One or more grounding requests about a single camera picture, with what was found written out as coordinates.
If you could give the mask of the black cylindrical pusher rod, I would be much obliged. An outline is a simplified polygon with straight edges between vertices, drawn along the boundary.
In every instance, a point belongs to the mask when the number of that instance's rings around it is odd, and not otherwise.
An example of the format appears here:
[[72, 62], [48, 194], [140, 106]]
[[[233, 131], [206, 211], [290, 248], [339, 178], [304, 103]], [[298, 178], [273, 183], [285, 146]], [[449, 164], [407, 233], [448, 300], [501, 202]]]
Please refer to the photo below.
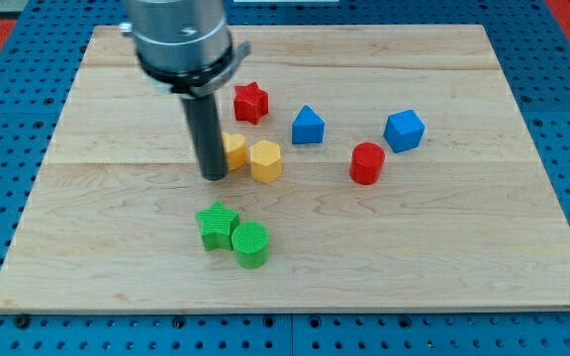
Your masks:
[[225, 178], [229, 167], [215, 96], [182, 98], [181, 102], [202, 177], [209, 181]]

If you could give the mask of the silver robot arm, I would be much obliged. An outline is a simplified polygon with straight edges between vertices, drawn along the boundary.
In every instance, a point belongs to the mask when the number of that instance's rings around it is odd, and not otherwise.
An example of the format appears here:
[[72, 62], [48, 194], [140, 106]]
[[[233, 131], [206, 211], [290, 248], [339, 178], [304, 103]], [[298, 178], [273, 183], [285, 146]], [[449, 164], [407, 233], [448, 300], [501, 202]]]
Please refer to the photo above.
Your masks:
[[235, 45], [221, 0], [125, 0], [120, 25], [133, 40], [142, 71], [182, 103], [202, 177], [229, 173], [215, 93], [250, 55]]

